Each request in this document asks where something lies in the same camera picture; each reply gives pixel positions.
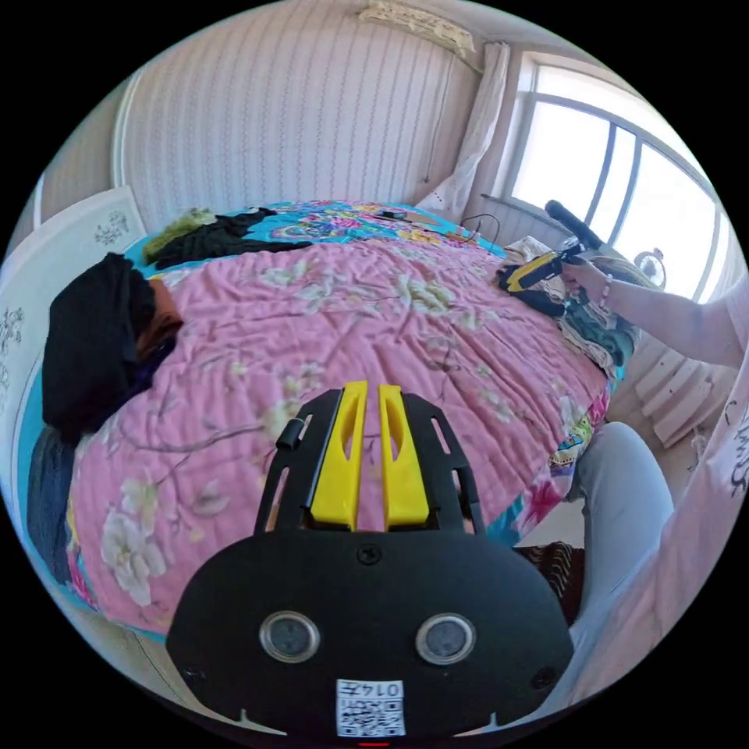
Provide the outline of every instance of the sleeve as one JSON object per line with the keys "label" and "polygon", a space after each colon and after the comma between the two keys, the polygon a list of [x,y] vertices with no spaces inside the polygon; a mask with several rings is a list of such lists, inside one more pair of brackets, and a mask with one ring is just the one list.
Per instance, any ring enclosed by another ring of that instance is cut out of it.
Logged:
{"label": "sleeve", "polygon": [[735,283],[726,294],[728,314],[744,352],[749,349],[749,274]]}

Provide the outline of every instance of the bracelet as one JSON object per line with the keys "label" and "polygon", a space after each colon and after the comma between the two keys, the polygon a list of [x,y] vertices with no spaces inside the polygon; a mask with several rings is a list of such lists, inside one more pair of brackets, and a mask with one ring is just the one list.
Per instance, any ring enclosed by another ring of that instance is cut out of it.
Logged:
{"label": "bracelet", "polygon": [[606,305],[606,300],[609,298],[609,291],[611,291],[611,281],[613,281],[612,275],[609,273],[606,276],[606,285],[603,287],[603,291],[601,292],[601,301],[598,303],[598,306],[608,312],[609,308]]}

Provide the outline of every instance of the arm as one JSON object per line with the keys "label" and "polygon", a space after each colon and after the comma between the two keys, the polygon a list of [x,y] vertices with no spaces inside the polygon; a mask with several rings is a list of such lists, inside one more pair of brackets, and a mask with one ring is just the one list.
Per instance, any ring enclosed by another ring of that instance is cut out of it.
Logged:
{"label": "arm", "polygon": [[[582,286],[592,301],[601,299],[606,276],[594,265],[565,265],[571,288]],[[744,352],[725,299],[698,304],[676,294],[612,281],[607,306],[682,356],[738,369]]]}

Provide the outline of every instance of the leg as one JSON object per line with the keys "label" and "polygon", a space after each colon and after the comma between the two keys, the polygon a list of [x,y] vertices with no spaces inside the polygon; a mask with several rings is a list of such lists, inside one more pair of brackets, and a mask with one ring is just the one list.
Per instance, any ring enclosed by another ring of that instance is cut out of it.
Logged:
{"label": "leg", "polygon": [[583,619],[587,607],[608,598],[659,543],[673,501],[650,449],[625,424],[604,424],[577,470],[585,496]]}

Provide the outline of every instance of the hand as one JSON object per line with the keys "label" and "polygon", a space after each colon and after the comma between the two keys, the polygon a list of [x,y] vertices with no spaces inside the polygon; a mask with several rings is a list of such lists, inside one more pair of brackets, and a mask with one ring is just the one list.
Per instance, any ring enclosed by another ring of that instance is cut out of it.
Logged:
{"label": "hand", "polygon": [[579,265],[562,263],[562,269],[562,280],[570,291],[583,288],[591,301],[597,303],[601,299],[607,281],[603,271],[582,258]]}

